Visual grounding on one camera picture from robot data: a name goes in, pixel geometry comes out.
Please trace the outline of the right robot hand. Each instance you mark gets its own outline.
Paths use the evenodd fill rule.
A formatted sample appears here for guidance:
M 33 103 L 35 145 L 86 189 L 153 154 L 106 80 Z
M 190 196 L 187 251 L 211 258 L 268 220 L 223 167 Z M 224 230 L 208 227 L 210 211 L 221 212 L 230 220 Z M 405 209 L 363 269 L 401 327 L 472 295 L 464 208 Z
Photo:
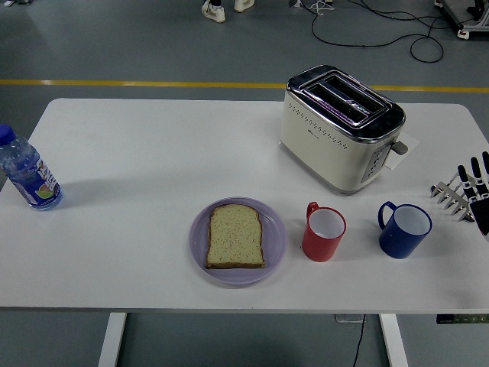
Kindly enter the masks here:
M 482 177 L 479 160 L 476 157 L 471 158 L 471 168 L 475 186 L 471 184 L 463 165 L 458 165 L 458 175 L 474 220 L 479 231 L 488 241 L 488 181 Z

